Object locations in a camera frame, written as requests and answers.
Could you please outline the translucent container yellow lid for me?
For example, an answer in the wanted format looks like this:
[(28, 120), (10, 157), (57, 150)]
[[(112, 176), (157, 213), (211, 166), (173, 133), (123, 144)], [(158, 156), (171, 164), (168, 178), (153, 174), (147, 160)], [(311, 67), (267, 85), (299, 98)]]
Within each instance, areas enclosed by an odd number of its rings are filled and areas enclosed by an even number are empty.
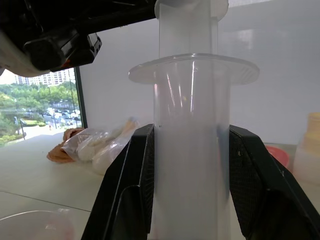
[(320, 186), (320, 112), (308, 114), (306, 132), (296, 147), (293, 175)]

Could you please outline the orange pink cloth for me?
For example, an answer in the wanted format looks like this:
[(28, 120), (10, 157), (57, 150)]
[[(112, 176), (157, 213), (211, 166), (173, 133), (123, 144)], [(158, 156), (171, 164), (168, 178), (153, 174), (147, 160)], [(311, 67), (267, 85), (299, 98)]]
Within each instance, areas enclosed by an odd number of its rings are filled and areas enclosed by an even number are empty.
[(74, 160), (62, 149), (65, 142), (76, 134), (82, 132), (85, 128), (77, 127), (67, 129), (63, 133), (62, 142), (56, 145), (51, 151), (46, 155), (47, 159), (58, 164), (72, 163)]

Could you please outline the large translucent plastic syringe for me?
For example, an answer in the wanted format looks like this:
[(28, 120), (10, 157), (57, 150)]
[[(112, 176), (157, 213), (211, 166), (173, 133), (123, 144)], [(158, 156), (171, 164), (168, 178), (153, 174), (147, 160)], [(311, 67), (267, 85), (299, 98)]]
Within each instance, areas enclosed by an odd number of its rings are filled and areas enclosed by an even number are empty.
[(231, 240), (231, 85), (256, 81), (252, 62), (218, 54), (229, 0), (156, 0), (159, 58), (133, 67), (153, 85), (156, 240)]

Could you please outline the clear plastic bag white items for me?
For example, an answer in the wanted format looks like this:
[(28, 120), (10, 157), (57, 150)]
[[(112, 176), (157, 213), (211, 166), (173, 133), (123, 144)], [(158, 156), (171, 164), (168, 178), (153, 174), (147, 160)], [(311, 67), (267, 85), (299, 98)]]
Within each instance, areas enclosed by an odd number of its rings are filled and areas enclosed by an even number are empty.
[(130, 117), (115, 127), (86, 128), (68, 139), (61, 149), (73, 161), (92, 163), (93, 171), (103, 176), (139, 127), (139, 121)]

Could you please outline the dark window frame post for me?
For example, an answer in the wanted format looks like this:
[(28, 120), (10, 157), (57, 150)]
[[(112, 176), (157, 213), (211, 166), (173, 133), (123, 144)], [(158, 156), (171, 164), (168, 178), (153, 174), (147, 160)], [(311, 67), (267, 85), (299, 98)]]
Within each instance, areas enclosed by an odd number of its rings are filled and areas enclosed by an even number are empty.
[(84, 99), (84, 93), (83, 93), (83, 85), (82, 85), (80, 67), (79, 66), (75, 67), (74, 72), (75, 72), (75, 81), (76, 81), (76, 88), (77, 88), (77, 95), (78, 95), (78, 102), (79, 102), (79, 109), (80, 109), (82, 126), (84, 128), (87, 128), (88, 121), (87, 121), (87, 116), (86, 116), (85, 99)]

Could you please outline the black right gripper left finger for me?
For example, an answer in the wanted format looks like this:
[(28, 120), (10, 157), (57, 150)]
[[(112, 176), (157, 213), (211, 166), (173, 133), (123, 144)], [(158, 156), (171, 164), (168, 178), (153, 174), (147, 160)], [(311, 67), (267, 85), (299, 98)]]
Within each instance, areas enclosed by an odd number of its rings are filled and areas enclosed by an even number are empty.
[(153, 124), (135, 130), (106, 170), (81, 240), (147, 240), (155, 176)]

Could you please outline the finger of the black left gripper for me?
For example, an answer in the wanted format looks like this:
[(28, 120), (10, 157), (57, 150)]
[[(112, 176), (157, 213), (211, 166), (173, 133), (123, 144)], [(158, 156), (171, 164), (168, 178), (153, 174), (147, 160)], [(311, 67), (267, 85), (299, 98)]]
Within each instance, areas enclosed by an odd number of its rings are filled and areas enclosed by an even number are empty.
[(0, 30), (39, 36), (60, 28), (91, 34), (155, 18), (156, 0), (0, 0)]

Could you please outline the red plastic bowl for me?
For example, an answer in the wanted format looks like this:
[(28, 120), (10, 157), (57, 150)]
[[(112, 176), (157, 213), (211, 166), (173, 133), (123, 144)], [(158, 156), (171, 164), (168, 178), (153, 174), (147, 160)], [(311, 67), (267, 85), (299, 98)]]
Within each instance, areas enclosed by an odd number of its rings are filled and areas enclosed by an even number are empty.
[(279, 162), (281, 163), (286, 169), (292, 172), (291, 166), (291, 159), (289, 154), (284, 151), (283, 149), (271, 145), (265, 146), (268, 152)]

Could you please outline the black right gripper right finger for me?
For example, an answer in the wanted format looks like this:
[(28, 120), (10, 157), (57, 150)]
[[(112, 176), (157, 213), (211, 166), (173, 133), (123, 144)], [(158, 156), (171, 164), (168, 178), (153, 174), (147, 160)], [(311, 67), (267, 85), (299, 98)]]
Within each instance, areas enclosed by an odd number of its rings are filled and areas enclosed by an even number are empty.
[(320, 240), (320, 214), (259, 136), (229, 127), (229, 187), (246, 240)]

